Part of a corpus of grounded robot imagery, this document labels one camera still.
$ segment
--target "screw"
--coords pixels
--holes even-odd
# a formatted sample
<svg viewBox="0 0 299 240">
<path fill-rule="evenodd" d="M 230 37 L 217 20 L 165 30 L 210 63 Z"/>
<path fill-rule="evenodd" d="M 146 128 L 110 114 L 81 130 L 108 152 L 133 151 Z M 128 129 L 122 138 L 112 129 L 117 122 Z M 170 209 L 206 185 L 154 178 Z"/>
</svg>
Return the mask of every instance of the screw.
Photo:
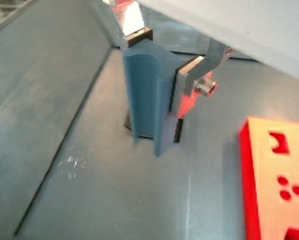
<svg viewBox="0 0 299 240">
<path fill-rule="evenodd" d="M 217 89 L 217 82 L 205 76 L 200 79 L 196 85 L 196 92 L 201 93 L 204 96 L 210 97 Z"/>
</svg>

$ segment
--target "blue plastic piece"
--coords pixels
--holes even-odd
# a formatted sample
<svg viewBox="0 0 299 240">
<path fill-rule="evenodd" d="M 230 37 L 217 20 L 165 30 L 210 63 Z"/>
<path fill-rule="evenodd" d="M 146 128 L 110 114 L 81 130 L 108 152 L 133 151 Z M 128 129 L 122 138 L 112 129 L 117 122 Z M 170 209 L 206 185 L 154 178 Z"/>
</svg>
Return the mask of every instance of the blue plastic piece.
<svg viewBox="0 0 299 240">
<path fill-rule="evenodd" d="M 186 60 L 145 39 L 124 53 L 134 137 L 154 138 L 160 157 L 172 147 L 177 117 L 170 114 L 176 70 Z"/>
</svg>

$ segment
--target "red block with holes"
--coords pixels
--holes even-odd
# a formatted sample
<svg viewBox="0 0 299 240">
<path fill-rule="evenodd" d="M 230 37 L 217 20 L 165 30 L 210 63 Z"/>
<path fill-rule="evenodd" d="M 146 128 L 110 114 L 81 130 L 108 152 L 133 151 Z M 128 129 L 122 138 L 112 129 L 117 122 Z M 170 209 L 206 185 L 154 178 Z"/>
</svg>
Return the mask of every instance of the red block with holes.
<svg viewBox="0 0 299 240">
<path fill-rule="evenodd" d="M 241 155 L 248 240 L 299 240 L 299 123 L 250 117 Z"/>
</svg>

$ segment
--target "metal bracket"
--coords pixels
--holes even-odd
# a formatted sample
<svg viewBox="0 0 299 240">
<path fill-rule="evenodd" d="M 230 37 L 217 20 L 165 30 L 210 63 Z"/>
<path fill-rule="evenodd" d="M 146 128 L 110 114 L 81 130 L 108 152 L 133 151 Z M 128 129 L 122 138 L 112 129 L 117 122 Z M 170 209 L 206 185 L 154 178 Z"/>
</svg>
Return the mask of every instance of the metal bracket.
<svg viewBox="0 0 299 240">
<path fill-rule="evenodd" d="M 198 96 L 210 97 L 217 83 L 212 79 L 212 71 L 230 58 L 233 49 L 224 43 L 210 39 L 208 55 L 196 56 L 185 66 L 177 69 L 174 96 L 170 111 L 182 118 L 194 106 Z"/>
</svg>

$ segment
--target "white panel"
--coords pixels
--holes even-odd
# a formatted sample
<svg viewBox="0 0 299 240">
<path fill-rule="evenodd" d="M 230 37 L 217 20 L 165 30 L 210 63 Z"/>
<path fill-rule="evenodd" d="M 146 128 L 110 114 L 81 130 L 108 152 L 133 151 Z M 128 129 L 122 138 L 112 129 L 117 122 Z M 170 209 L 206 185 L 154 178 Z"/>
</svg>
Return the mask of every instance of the white panel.
<svg viewBox="0 0 299 240">
<path fill-rule="evenodd" d="M 140 0 L 299 79 L 299 1 Z"/>
</svg>

